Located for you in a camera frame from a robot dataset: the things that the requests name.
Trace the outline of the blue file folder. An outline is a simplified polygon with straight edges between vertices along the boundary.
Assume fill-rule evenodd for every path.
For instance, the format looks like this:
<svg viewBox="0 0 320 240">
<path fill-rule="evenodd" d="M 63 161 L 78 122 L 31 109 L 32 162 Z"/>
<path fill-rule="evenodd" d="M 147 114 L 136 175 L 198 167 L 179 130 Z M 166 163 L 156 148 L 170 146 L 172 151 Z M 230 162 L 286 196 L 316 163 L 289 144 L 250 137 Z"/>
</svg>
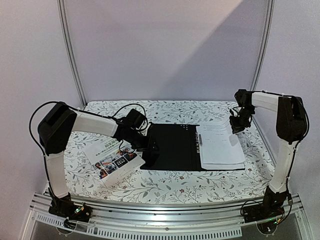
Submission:
<svg viewBox="0 0 320 240">
<path fill-rule="evenodd" d="M 153 134 L 159 146 L 158 155 L 143 153 L 142 170 L 153 171 L 214 171 L 201 167 L 200 145 L 192 124 L 154 124 Z"/>
</svg>

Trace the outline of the colour printed brochure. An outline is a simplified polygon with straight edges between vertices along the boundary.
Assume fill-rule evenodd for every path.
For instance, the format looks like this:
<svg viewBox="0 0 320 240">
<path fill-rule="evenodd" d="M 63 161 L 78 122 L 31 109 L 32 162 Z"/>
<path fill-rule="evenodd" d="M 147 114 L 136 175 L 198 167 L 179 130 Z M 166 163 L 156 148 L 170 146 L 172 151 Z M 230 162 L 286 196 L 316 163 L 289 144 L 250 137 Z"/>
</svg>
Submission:
<svg viewBox="0 0 320 240">
<path fill-rule="evenodd" d="M 145 161 L 131 149 L 128 142 L 121 143 L 108 137 L 95 141 L 83 149 L 94 172 L 110 187 L 139 170 Z"/>
</svg>

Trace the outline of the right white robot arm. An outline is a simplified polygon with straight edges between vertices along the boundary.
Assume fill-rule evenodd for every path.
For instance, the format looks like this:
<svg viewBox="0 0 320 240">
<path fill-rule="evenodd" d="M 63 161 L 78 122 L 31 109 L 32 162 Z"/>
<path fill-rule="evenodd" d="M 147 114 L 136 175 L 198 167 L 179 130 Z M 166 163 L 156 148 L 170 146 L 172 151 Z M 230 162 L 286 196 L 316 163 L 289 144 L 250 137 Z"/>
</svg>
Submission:
<svg viewBox="0 0 320 240">
<path fill-rule="evenodd" d="M 233 134 L 251 127 L 251 118 L 256 108 L 276 113 L 275 128 L 279 138 L 276 167 L 265 189 L 262 204 L 258 208 L 262 218 L 269 218 L 283 205 L 289 195 L 289 177 L 297 148 L 309 130 L 308 115 L 299 96 L 239 89 L 234 97 L 239 111 L 230 111 L 229 122 Z"/>
</svg>

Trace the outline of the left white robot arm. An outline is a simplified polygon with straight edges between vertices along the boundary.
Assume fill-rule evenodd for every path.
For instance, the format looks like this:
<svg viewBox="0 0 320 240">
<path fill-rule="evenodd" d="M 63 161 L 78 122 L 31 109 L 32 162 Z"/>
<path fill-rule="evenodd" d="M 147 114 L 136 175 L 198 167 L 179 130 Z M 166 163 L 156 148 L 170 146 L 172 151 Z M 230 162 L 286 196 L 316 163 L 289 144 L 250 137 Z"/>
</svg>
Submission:
<svg viewBox="0 0 320 240">
<path fill-rule="evenodd" d="M 98 134 L 127 142 L 133 150 L 142 153 L 147 164 L 155 162 L 160 155 L 160 147 L 151 133 L 154 124 L 136 109 L 117 118 L 76 109 L 62 101 L 51 104 L 53 107 L 40 121 L 37 132 L 49 187 L 58 198 L 54 207 L 63 217 L 70 217 L 75 211 L 74 205 L 64 198 L 69 194 L 64 158 L 73 133 Z"/>
</svg>

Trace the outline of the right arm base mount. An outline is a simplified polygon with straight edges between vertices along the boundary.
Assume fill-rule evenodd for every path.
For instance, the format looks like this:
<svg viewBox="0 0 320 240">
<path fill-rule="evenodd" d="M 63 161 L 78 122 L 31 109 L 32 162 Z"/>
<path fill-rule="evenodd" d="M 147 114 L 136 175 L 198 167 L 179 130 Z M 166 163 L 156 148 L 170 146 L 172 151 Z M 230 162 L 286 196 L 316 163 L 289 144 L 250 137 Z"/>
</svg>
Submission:
<svg viewBox="0 0 320 240">
<path fill-rule="evenodd" d="M 290 208 L 285 212 L 283 207 L 284 201 L 287 200 Z M 276 216 L 279 219 L 274 220 L 274 225 L 279 225 L 285 221 L 292 211 L 292 195 L 285 194 L 282 196 L 264 196 L 263 201 L 258 203 L 254 200 L 246 201 L 240 208 L 240 215 L 244 218 L 245 223 L 256 222 L 260 220 L 273 220 Z"/>
</svg>

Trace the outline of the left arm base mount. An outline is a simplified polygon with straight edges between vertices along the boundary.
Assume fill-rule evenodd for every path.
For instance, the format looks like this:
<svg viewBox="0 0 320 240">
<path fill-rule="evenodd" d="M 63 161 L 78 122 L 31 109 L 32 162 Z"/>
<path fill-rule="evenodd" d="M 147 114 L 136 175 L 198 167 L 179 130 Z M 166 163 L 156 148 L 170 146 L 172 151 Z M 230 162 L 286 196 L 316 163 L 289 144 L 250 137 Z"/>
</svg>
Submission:
<svg viewBox="0 0 320 240">
<path fill-rule="evenodd" d="M 70 194 L 62 198 L 53 197 L 48 210 L 52 215 L 85 223 L 89 222 L 92 211 L 93 209 L 86 203 L 82 205 L 75 204 Z"/>
</svg>

